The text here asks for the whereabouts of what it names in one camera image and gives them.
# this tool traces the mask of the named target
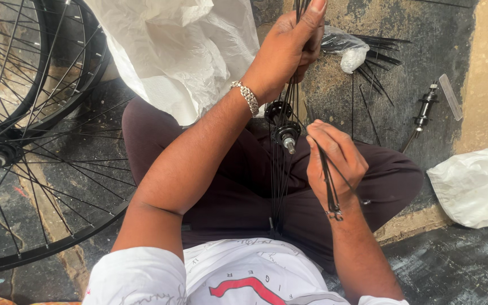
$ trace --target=white plastic bag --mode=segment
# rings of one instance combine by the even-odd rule
[[[259,50],[249,0],[85,0],[125,83],[190,125]]]
[[[321,40],[321,50],[325,53],[342,56],[340,66],[345,73],[353,71],[364,63],[370,47],[361,39],[338,28],[325,26]]]
[[[472,228],[488,226],[488,149],[453,156],[427,174],[453,221]]]

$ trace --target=dark trousers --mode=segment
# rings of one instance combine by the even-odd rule
[[[122,119],[125,146],[133,178],[141,182],[153,161],[184,132],[169,114],[134,98]],[[421,190],[423,173],[397,151],[355,143],[369,164],[357,188],[371,203],[361,206],[372,232],[397,215]],[[204,196],[183,218],[184,248],[225,238],[272,237],[271,144],[268,132],[244,129],[223,159]],[[291,162],[282,236],[277,239],[299,247],[327,272],[335,271],[331,227],[322,206],[308,185],[308,142],[297,142]]]

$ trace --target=person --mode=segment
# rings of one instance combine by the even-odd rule
[[[326,0],[313,0],[299,23],[290,12],[273,25],[241,79],[258,105],[317,59],[325,10]],[[408,304],[372,231],[417,195],[421,170],[316,120],[286,161],[283,233],[273,235],[271,150],[268,135],[245,129],[250,105],[232,88],[184,131],[140,98],[128,104],[123,134],[138,188],[84,305]],[[371,201],[362,205],[333,174],[343,221],[330,217],[318,147]],[[329,292],[317,265],[337,273],[345,299]]]

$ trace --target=t-shirt sleeve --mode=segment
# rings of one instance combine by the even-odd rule
[[[186,268],[174,253],[135,247],[105,255],[93,267],[83,305],[184,304]]]
[[[409,305],[406,300],[397,301],[386,297],[362,296],[358,305]]]

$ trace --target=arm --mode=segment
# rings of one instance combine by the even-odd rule
[[[298,71],[302,79],[319,54],[326,0],[313,0],[301,22],[281,16],[241,79],[264,104]],[[182,215],[204,194],[229,148],[251,117],[234,88],[193,127],[176,138],[150,167],[133,196],[112,251],[148,246],[183,259]]]
[[[351,137],[332,125],[316,120],[308,126],[308,134],[308,181],[323,209],[328,211],[326,185],[317,145],[322,147],[354,188],[364,176],[368,164]],[[329,219],[335,266],[348,301],[357,304],[364,295],[403,300],[404,295],[395,274],[370,232],[356,196],[334,167],[329,167],[344,217],[343,221]]]

